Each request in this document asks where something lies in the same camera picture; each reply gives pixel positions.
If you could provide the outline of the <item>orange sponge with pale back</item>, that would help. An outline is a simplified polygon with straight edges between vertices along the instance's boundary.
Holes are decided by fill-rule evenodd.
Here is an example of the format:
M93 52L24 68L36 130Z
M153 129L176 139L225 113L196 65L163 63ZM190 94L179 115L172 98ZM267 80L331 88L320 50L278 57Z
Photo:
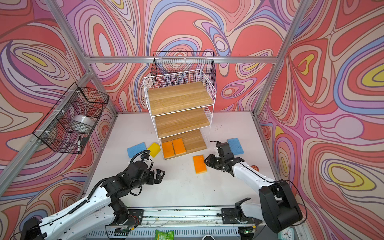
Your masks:
M163 155L165 159L170 159L175 156L174 146L172 141L162 142Z

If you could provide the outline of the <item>yellow sponge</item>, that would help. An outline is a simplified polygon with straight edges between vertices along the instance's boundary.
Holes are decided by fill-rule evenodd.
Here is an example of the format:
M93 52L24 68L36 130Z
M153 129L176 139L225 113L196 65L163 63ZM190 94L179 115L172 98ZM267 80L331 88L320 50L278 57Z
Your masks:
M161 151L161 147L159 144L157 143L152 143L148 148L147 150L150 151L150 156L152 158L155 158Z

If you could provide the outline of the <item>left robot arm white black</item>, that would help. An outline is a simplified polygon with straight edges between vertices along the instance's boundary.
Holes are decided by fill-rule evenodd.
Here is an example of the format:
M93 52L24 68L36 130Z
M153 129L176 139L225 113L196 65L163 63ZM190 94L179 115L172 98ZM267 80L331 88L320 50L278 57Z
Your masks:
M110 224L127 225L131 214L121 201L136 196L135 189L160 184L165 171L153 170L149 150L132 157L129 165L115 176L101 179L90 193L69 207L39 220L27 220L19 232L22 240L76 240Z

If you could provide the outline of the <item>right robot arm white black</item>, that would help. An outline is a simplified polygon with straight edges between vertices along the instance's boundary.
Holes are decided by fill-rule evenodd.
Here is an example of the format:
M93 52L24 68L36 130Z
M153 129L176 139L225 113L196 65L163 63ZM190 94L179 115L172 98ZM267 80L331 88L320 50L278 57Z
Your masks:
M224 224L265 223L272 232L278 234L288 227L305 222L302 210L292 191L293 184L288 180L273 180L253 169L240 157L235 157L229 143L215 141L217 154L204 159L207 167L230 174L243 181L257 192L260 202L253 203L245 198L235 203L233 208L223 208L218 214Z

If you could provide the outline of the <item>blue sponge right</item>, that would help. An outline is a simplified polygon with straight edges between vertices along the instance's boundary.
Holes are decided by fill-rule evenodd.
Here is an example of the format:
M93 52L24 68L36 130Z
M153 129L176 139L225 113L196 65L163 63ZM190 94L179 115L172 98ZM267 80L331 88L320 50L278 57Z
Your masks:
M228 139L227 142L234 155L244 154L244 150L238 138Z

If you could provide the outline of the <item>blue sponge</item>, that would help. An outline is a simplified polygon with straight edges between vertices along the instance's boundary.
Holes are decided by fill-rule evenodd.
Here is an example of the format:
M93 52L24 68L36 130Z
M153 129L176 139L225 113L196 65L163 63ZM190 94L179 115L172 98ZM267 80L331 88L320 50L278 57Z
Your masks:
M238 138L228 139L227 142L234 155L244 154L244 150Z
M127 148L127 153L130 159L132 159L137 153L146 150L146 144L145 143L140 143L135 146Z

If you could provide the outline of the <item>blue sponge left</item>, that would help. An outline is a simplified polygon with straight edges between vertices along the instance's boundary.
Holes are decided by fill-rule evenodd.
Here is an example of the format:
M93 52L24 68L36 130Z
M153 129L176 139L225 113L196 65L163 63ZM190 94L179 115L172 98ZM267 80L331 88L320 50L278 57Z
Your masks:
M146 144L145 143L140 143L135 146L127 148L127 153L130 159L132 159L137 153L146 150Z

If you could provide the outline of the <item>green snack packet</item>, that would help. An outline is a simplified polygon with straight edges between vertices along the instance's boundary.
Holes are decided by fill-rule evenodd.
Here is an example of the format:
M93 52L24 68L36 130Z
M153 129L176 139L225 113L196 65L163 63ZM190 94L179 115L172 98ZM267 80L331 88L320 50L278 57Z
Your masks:
M163 232L155 230L155 240L174 240L174 231Z

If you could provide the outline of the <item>black marker pen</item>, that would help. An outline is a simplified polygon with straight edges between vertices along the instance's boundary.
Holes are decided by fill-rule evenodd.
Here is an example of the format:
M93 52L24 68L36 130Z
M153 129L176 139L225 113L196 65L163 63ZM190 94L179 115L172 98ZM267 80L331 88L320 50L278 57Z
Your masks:
M78 137L77 153L79 154L82 150L81 147L81 136Z

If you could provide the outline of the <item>teal alarm clock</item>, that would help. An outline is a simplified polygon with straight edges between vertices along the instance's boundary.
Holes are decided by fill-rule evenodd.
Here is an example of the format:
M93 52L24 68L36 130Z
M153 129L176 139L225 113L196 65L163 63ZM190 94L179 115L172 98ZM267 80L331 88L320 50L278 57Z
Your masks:
M293 228L285 228L278 233L279 240L294 240L295 239L295 231Z

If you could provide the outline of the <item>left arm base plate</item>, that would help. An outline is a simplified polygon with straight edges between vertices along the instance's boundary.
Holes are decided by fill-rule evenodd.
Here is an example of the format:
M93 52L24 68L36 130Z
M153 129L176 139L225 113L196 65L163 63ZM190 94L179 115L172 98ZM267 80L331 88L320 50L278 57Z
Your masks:
M139 226L142 224L144 209L128 209L115 214L115 219L111 223L113 226Z

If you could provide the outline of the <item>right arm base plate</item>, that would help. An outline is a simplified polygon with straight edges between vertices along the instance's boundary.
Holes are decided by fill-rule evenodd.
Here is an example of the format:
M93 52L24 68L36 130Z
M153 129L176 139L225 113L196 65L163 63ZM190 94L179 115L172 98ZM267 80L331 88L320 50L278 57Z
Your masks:
M221 212L217 214L218 217L222 218L223 224L252 224L258 226L263 221L255 218L249 218L244 215L239 208L222 208Z

